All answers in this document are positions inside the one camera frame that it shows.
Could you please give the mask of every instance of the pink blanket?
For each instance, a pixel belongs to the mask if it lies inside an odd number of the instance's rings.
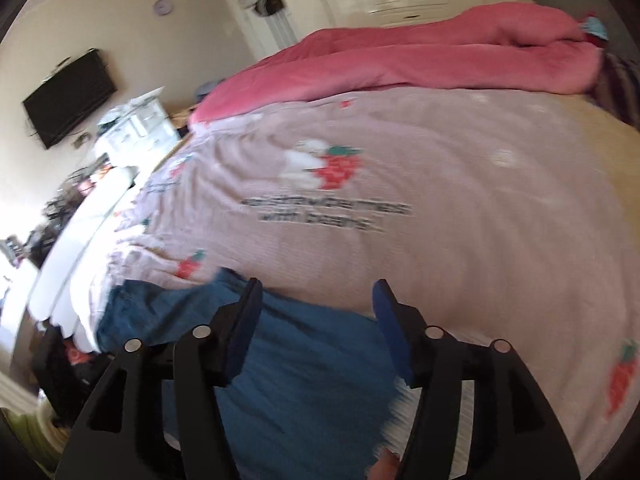
[[[191,122],[390,85],[582,93],[601,59],[583,39],[561,10],[517,2],[425,25],[320,30],[217,86]]]

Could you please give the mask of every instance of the black television screen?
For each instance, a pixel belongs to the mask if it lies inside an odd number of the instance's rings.
[[[22,104],[49,149],[107,102],[115,91],[100,53],[94,49],[56,72]]]

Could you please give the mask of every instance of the red blanket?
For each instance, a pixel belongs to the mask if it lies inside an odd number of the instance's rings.
[[[425,25],[319,30],[217,86],[191,122],[389,85],[582,93],[602,57],[583,40],[561,10],[517,2]]]

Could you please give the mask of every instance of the blue cloth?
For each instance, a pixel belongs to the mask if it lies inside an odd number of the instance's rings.
[[[246,281],[223,269],[188,290],[125,282],[111,291],[97,331],[117,352],[130,338],[177,340],[234,303]],[[242,372],[216,397],[226,436],[245,479],[362,480],[383,441],[398,394],[391,358],[373,320],[264,293],[264,308]],[[172,384],[163,397],[172,396]],[[165,404],[175,433],[175,410]]]

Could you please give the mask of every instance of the bed sheet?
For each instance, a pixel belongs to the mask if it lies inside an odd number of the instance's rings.
[[[386,278],[430,324],[510,340],[587,476],[640,398],[640,142],[558,99],[396,88],[217,121],[123,212],[94,283],[186,288],[227,267],[367,314]]]

